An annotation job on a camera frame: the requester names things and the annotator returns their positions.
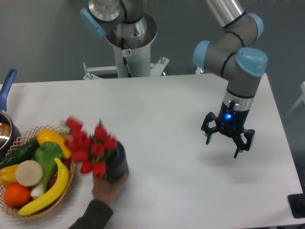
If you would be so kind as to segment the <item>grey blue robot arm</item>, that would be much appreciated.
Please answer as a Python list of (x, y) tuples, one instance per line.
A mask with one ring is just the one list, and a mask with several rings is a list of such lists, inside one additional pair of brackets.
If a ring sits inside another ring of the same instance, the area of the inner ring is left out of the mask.
[[(268, 61), (263, 51), (251, 47), (264, 24), (237, 0), (209, 0), (207, 5), (224, 34), (217, 42), (200, 42), (193, 62), (228, 84), (219, 114), (209, 113), (201, 129), (208, 140), (217, 132), (233, 139), (236, 153), (241, 153), (250, 149), (255, 134), (244, 124)], [(152, 75), (150, 45), (157, 29), (154, 19), (144, 13), (142, 1), (91, 0), (80, 17), (91, 33), (113, 46), (120, 78)]]

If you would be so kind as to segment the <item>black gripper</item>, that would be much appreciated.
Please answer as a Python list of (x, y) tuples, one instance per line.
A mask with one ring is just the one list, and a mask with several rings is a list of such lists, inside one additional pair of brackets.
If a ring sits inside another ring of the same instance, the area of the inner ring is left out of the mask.
[[(222, 102), (218, 117), (214, 113), (209, 112), (201, 126), (201, 130), (204, 131), (207, 138), (206, 144), (210, 143), (214, 133), (219, 132), (233, 138), (236, 144), (234, 158), (237, 158), (238, 153), (244, 150), (249, 151), (252, 146), (255, 130), (244, 128), (248, 113), (249, 110), (237, 111)], [(215, 126), (210, 127), (209, 124), (212, 122), (214, 122)]]

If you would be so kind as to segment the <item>person's hand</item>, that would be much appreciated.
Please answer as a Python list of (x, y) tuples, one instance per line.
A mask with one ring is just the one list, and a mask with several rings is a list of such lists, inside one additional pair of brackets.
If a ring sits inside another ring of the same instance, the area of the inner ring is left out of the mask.
[(122, 184), (127, 179), (128, 175), (122, 175), (114, 183), (101, 178), (93, 178), (92, 196), (94, 200), (101, 201), (109, 207), (116, 200)]

